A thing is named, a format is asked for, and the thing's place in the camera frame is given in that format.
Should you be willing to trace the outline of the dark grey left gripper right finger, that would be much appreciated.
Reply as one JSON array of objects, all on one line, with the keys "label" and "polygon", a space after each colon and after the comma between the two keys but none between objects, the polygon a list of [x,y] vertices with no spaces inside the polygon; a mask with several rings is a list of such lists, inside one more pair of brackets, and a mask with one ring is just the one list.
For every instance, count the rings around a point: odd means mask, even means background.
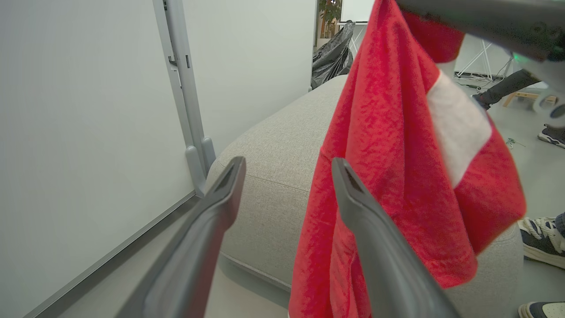
[{"label": "dark grey left gripper right finger", "polygon": [[351,165],[331,174],[343,223],[354,234],[374,318],[458,318],[456,308]]}]

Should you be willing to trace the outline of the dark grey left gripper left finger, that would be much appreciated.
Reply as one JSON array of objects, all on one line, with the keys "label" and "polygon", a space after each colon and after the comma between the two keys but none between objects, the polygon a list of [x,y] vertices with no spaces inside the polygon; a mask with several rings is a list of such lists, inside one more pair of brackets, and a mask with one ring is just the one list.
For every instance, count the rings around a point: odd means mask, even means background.
[{"label": "dark grey left gripper left finger", "polygon": [[245,158],[232,158],[188,212],[118,318],[204,317],[222,240],[239,210],[245,173]]}]

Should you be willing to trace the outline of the white right gripper green band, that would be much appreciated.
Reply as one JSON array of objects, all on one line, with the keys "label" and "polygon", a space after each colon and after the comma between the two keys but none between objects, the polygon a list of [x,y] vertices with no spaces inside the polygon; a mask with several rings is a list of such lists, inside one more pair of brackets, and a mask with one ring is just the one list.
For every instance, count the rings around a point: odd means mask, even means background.
[{"label": "white right gripper green band", "polygon": [[[565,126],[565,3],[562,0],[399,0],[402,11],[510,50],[520,67],[548,85],[533,110]],[[552,108],[543,106],[555,97]]]}]

